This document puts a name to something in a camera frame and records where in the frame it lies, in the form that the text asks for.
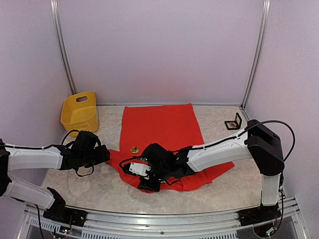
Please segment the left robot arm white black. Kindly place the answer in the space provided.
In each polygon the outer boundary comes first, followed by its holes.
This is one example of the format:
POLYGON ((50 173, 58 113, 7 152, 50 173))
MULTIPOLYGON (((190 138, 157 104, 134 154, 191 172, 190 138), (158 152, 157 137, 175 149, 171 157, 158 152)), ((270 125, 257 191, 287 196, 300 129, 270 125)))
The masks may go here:
POLYGON ((52 188, 42 188, 9 173, 23 169, 74 170, 93 169, 110 160, 110 152, 98 136, 80 131, 74 141, 63 145, 27 147, 0 143, 0 194, 33 203, 45 209, 46 217, 66 221, 70 211, 65 200, 52 188))

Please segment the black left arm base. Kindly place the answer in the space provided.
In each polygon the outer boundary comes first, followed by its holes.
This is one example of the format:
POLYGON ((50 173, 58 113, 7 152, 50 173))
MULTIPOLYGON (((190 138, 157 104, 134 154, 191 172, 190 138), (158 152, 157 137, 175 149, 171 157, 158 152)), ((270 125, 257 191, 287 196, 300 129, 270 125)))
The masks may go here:
POLYGON ((46 209, 43 213, 43 217, 70 226, 84 227, 87 214, 84 210, 65 207, 61 211, 46 209))

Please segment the red t-shirt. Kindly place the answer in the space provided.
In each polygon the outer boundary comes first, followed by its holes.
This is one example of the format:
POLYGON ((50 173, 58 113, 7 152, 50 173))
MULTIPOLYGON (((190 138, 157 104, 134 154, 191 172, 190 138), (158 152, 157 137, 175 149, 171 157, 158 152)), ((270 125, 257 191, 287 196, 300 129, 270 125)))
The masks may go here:
POLYGON ((138 187, 137 176, 128 175, 120 162, 134 156, 131 148, 143 151, 149 144, 158 143, 167 150, 178 150, 204 143, 191 104, 158 107, 125 107, 122 117, 120 149, 110 151, 110 161, 127 184, 138 187))

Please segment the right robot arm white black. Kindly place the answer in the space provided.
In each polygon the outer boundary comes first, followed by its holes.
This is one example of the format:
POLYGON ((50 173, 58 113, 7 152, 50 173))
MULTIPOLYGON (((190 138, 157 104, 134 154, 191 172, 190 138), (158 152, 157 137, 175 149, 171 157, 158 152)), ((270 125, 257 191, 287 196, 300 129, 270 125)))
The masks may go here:
POLYGON ((265 221, 279 199, 281 179, 288 159, 283 155, 280 137, 266 127, 279 120, 250 120, 247 127, 221 140, 169 151, 152 143, 142 152, 140 163, 132 163, 129 171, 140 177, 139 187, 152 192, 171 177, 181 179, 224 163, 252 158, 262 176, 261 205, 255 217, 265 221))

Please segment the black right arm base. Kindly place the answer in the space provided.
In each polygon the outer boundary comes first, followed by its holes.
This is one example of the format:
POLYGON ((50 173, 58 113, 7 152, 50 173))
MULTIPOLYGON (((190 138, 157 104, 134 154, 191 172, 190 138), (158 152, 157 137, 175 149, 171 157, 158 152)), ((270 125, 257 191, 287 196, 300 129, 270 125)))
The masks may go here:
POLYGON ((238 212, 241 226, 258 224, 281 217, 282 213, 278 204, 274 206, 257 206, 243 209, 238 212))

